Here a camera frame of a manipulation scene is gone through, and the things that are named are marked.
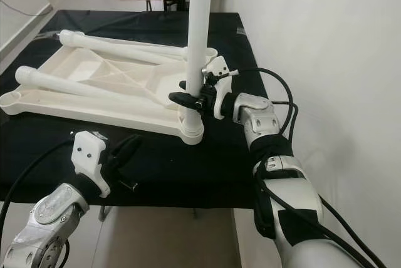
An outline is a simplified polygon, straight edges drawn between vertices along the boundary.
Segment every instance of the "floor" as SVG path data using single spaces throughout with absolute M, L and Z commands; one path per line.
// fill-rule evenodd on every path
M 57 9 L 143 11 L 144 1 L 49 0 L 55 10 L 35 27 L 24 41 L 0 62 L 0 73 L 14 60 Z M 160 1 L 152 1 L 162 10 Z M 4 228 L 0 263 L 6 246 L 24 227 L 31 204 L 12 204 Z M 92 206 L 71 236 L 73 267 L 219 267 L 241 266 L 237 251 L 231 209 L 192 209 L 125 207 L 112 208 L 106 221 L 98 220 L 100 207 Z

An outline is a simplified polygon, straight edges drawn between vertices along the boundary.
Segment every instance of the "robotic arm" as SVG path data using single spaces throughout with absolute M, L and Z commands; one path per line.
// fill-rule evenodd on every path
M 89 210 L 87 200 L 110 194 L 110 186 L 123 179 L 118 168 L 139 145 L 138 136 L 130 137 L 109 156 L 107 138 L 97 132 L 78 132 L 71 156 L 76 174 L 33 207 L 27 225 L 6 252 L 4 268 L 56 267 L 67 238 Z
M 301 163 L 293 156 L 290 142 L 279 134 L 273 103 L 260 96 L 232 93 L 230 76 L 239 72 L 229 72 L 223 57 L 216 58 L 202 72 L 205 82 L 200 97 L 176 92 L 169 98 L 202 115 L 220 120 L 228 117 L 243 125 L 249 151 L 257 163 L 254 167 L 256 228 L 261 235 L 274 240 L 283 267 L 373 267 L 362 266 L 365 261 L 357 262 L 327 235 L 297 216 L 302 215 L 320 225 L 323 220 L 321 199 Z M 185 89 L 184 81 L 180 87 Z M 272 198 L 266 191 L 278 198 Z

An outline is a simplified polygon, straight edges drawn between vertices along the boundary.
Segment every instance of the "table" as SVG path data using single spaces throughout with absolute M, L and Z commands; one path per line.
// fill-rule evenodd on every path
M 58 11 L 41 32 L 69 29 L 93 36 L 131 39 L 147 43 L 185 46 L 188 13 L 128 13 L 110 11 Z M 53 39 L 34 40 L 0 76 L 0 94 L 17 87 L 16 68 L 25 64 L 38 68 L 58 48 Z M 230 70 L 255 67 L 249 41 L 236 13 L 211 14 L 209 47 L 223 55 Z M 259 73 L 233 78 L 233 91 L 266 96 Z M 70 131 L 97 130 L 114 144 L 139 133 L 144 142 L 123 169 L 127 178 L 139 183 L 135 193 L 123 186 L 112 188 L 106 199 L 90 204 L 163 207 L 253 207 L 253 160 L 248 154 L 241 125 L 231 120 L 203 117 L 205 133 L 196 146 L 180 138 L 53 116 L 22 113 L 8 117 L 1 111 L 0 200 L 21 171 Z M 73 173 L 71 148 L 50 155 L 26 179 L 14 196 L 15 202 L 35 203 Z

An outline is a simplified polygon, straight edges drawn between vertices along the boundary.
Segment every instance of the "cable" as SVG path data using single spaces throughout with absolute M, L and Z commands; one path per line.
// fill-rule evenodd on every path
M 223 79 L 223 78 L 228 77 L 228 76 L 236 76 L 236 75 L 238 75 L 236 72 L 238 72 L 239 74 L 247 73 L 247 72 L 262 72 L 262 73 L 266 73 L 266 74 L 268 74 L 270 76 L 273 76 L 274 78 L 276 78 L 281 83 L 281 85 L 286 90 L 286 93 L 287 93 L 287 96 L 288 96 L 288 103 L 289 104 L 293 104 L 293 94 L 292 94 L 289 86 L 287 85 L 287 82 L 285 82 L 285 80 L 282 79 L 282 77 L 280 77 L 280 75 L 276 74 L 273 71 L 267 70 L 267 69 L 249 68 L 249 69 L 243 69 L 243 70 L 235 70 L 235 71 L 232 71 L 232 72 L 230 72 L 228 74 L 224 74 L 224 75 L 218 76 L 217 79 L 219 80 L 219 79 Z M 289 106 L 288 107 L 287 117 L 286 117 L 286 119 L 285 119 L 285 121 L 283 123 L 283 126 L 280 129 L 280 132 L 278 133 L 279 135 L 282 135 L 284 133 L 284 131 L 287 128 L 288 123 L 289 123 L 289 121 L 291 119 L 292 114 L 293 114 L 293 107 Z
M 64 268 L 65 264 L 67 263 L 68 256 L 70 255 L 70 242 L 68 239 L 65 241 L 65 254 L 64 254 L 64 259 L 61 262 L 60 266 L 58 268 Z
M 21 14 L 23 14 L 23 15 L 25 15 L 25 16 L 45 16 L 45 15 L 47 15 L 47 14 L 49 14 L 50 12 L 53 11 L 53 8 L 51 8 L 47 13 L 30 14 L 30 13 L 25 13 L 25 12 L 19 10 L 19 9 L 16 9 L 16 8 L 12 7 L 11 5 L 9 5 L 9 4 L 7 4 L 6 2 L 4 2 L 3 0 L 0 0 L 0 3 L 3 3 L 3 4 L 4 4 L 6 7 L 8 7 L 9 9 L 12 9 L 12 10 L 16 11 L 17 13 L 21 13 Z
M 296 211 L 292 206 L 287 204 L 284 200 L 278 197 L 275 193 L 273 193 L 270 189 L 267 188 L 264 180 L 260 176 L 260 172 L 256 171 L 256 181 L 258 185 L 261 187 L 263 192 L 265 192 L 269 197 L 271 197 L 275 202 L 280 204 L 286 210 L 289 210 L 292 214 L 306 222 L 311 227 L 315 228 L 316 230 L 320 231 L 323 235 L 328 237 L 330 240 L 337 243 L 341 248 L 343 248 L 346 252 L 348 252 L 357 262 L 359 262 L 364 268 L 376 268 L 372 265 L 364 256 L 362 256 L 356 249 L 354 249 L 350 244 L 345 242 L 342 238 L 337 236 L 331 230 L 327 229 L 326 227 L 322 226 L 321 224 L 317 224 L 316 222 L 310 220 L 309 218 L 305 217 L 303 214 Z M 374 263 L 377 265 L 377 268 L 386 268 L 386 266 L 380 261 L 376 259 L 372 259 Z
M 17 178 L 17 180 L 13 183 L 13 186 L 10 188 L 9 192 L 4 199 L 3 207 L 0 212 L 0 250 L 1 250 L 1 238 L 3 237 L 3 228 L 4 228 L 4 221 L 6 220 L 6 215 L 8 208 L 10 206 L 13 194 L 17 187 L 21 184 L 21 182 L 25 179 L 25 177 L 35 168 L 43 159 L 45 159 L 50 153 L 54 152 L 55 150 L 59 149 L 65 145 L 72 145 L 71 140 L 64 141 L 55 145 L 54 147 L 50 148 L 48 151 L 44 152 L 40 157 L 34 160 L 25 170 L 21 173 L 21 175 Z
M 279 104 L 279 105 L 290 105 L 289 102 L 287 101 L 273 101 L 273 104 Z M 292 106 L 294 108 L 294 115 L 293 118 L 291 120 L 291 124 L 289 126 L 289 132 L 288 132 L 288 141 L 289 144 L 292 146 L 293 144 L 293 136 L 294 136 L 294 127 L 295 127 L 295 121 L 296 121 L 296 117 L 298 116 L 298 112 L 299 112 L 299 108 L 297 106 L 297 104 L 293 103 L 290 106 Z
M 375 255 L 375 253 L 365 244 L 363 243 L 363 241 L 361 240 L 361 238 L 359 238 L 359 236 L 353 231 L 353 229 L 350 227 L 350 225 L 344 220 L 344 218 L 325 200 L 323 199 L 322 196 L 320 196 L 320 200 L 321 203 L 326 207 L 326 209 L 329 210 L 329 212 L 331 212 L 331 214 L 339 221 L 339 223 L 344 227 L 344 229 L 346 230 L 346 232 L 349 233 L 349 235 L 351 236 L 351 238 L 355 241 L 355 243 L 358 244 L 358 246 L 363 250 L 364 253 L 366 253 L 366 255 L 369 256 L 369 258 L 371 258 L 374 263 L 379 262 L 382 265 L 384 265 L 382 263 L 382 261 L 377 257 L 377 255 Z

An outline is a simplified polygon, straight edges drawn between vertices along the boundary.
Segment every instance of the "white tube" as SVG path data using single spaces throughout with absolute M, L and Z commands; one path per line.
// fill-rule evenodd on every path
M 132 48 L 131 46 L 125 46 L 123 44 L 113 44 L 109 43 L 108 41 L 89 38 L 84 34 L 76 33 L 69 30 L 62 30 L 62 32 L 60 33 L 60 42 L 65 46 L 73 48 L 91 49 L 125 58 L 145 61 L 147 63 L 164 64 L 176 62 L 175 59 L 166 56 L 152 54 L 146 51 Z
M 211 0 L 189 0 L 187 93 L 199 96 L 203 85 L 202 68 L 206 64 L 207 35 Z M 201 135 L 200 114 L 185 109 L 182 131 L 188 136 Z
M 29 66 L 20 66 L 15 72 L 15 79 L 20 85 L 38 86 L 62 93 L 87 96 L 93 98 L 107 98 L 124 102 L 135 102 L 145 108 L 153 107 L 149 102 L 139 100 L 135 96 L 127 96 L 113 91 L 103 90 L 92 85 L 67 80 L 39 72 Z
M 118 44 L 119 46 L 127 47 L 126 44 Z M 147 46 L 145 44 L 131 44 L 129 48 L 142 50 L 151 53 L 165 54 L 165 55 L 174 55 L 185 58 L 187 56 L 187 47 L 173 47 L 173 46 Z

